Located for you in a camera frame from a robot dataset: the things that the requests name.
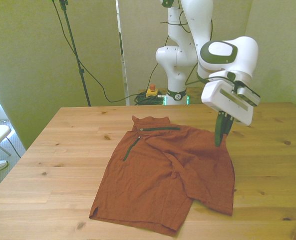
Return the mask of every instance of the wood knot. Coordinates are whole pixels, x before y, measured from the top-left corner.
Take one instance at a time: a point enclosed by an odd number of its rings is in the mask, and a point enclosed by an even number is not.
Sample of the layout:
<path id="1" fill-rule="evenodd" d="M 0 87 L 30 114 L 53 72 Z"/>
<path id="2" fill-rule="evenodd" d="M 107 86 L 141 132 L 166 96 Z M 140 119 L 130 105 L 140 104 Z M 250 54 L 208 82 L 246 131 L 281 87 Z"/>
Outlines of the wood knot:
<path id="1" fill-rule="evenodd" d="M 280 120 L 280 119 L 277 119 L 277 118 L 274 118 L 274 120 L 276 121 L 276 122 L 278 122 L 278 123 L 283 123 L 283 121 L 282 120 Z"/>
<path id="2" fill-rule="evenodd" d="M 111 138 L 109 136 L 107 136 L 107 135 L 104 136 L 104 139 L 111 140 Z"/>
<path id="3" fill-rule="evenodd" d="M 82 221 L 81 223 L 78 224 L 77 229 L 80 230 L 86 226 L 86 222 Z"/>

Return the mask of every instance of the zipper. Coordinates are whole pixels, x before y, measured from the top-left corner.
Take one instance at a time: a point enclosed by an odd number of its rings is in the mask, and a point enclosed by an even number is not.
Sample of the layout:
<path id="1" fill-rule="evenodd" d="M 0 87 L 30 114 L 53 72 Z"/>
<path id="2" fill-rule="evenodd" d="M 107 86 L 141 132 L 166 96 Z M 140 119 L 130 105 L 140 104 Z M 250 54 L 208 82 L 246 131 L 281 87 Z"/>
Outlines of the zipper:
<path id="1" fill-rule="evenodd" d="M 155 128 L 140 128 L 140 131 L 155 131 L 155 130 L 181 130 L 179 127 L 165 126 L 165 127 L 155 127 Z"/>
<path id="2" fill-rule="evenodd" d="M 128 151 L 127 151 L 127 153 L 126 153 L 126 156 L 124 157 L 124 159 L 122 160 L 123 162 L 124 161 L 126 161 L 126 159 L 127 159 L 127 157 L 128 157 L 128 155 L 129 155 L 129 153 L 130 153 L 130 151 L 131 151 L 131 149 L 139 142 L 139 140 L 140 140 L 140 136 L 137 138 L 137 140 L 129 147 L 129 149 L 128 149 Z"/>

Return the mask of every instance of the green wall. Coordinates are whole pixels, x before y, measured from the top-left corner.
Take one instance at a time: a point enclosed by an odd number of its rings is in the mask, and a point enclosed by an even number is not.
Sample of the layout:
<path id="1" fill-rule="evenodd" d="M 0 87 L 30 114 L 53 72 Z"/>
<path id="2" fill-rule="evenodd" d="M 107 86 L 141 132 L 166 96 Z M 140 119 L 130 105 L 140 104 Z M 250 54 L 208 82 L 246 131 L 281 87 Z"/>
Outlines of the green wall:
<path id="1" fill-rule="evenodd" d="M 253 0 L 246 35 L 259 44 L 253 89 L 263 102 L 296 104 L 296 0 Z"/>
<path id="2" fill-rule="evenodd" d="M 80 60 L 110 99 L 123 98 L 115 0 L 68 2 Z M 92 106 L 125 105 L 110 104 L 88 74 L 85 79 Z M 75 56 L 50 0 L 0 0 L 0 103 L 26 149 L 60 107 L 87 106 Z"/>

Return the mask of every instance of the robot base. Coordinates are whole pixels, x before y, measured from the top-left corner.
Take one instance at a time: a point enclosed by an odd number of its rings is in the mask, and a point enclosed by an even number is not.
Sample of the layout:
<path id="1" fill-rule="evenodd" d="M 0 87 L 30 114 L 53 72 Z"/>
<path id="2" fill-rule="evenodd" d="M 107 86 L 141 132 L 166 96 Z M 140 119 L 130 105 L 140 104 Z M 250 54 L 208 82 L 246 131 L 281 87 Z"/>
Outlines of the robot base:
<path id="1" fill-rule="evenodd" d="M 181 100 L 174 100 L 173 97 L 165 96 L 165 105 L 187 105 L 187 95 L 185 95 Z"/>

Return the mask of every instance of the floor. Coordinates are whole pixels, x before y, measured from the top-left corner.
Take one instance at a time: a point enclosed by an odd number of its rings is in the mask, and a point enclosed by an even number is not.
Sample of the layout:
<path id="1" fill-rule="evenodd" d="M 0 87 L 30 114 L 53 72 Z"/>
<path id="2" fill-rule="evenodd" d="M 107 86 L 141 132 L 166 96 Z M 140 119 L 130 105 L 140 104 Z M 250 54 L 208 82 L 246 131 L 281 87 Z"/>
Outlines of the floor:
<path id="1" fill-rule="evenodd" d="M 11 134 L 12 135 L 11 136 L 8 135 L 8 138 L 11 141 L 11 143 L 13 144 L 13 146 L 15 147 L 15 149 L 17 150 L 18 154 L 20 156 L 22 156 L 25 153 L 25 149 L 24 149 L 21 141 L 19 140 L 17 134 L 13 130 L 13 127 L 11 126 L 11 123 L 9 122 L 9 120 L 0 120 L 0 125 L 8 125 L 11 128 L 10 135 Z M 9 141 L 6 138 L 0 143 L 0 146 L 3 147 L 4 149 L 6 149 L 11 154 L 11 156 L 8 156 L 6 153 L 4 153 L 0 149 L 0 160 L 7 160 L 8 161 L 8 166 L 6 168 L 4 168 L 3 170 L 0 170 L 0 183 L 1 183 L 1 181 L 7 176 L 7 174 L 10 172 L 10 170 L 13 168 L 13 166 L 15 166 L 15 164 L 19 161 L 20 158 L 15 153 L 11 144 L 9 143 Z"/>

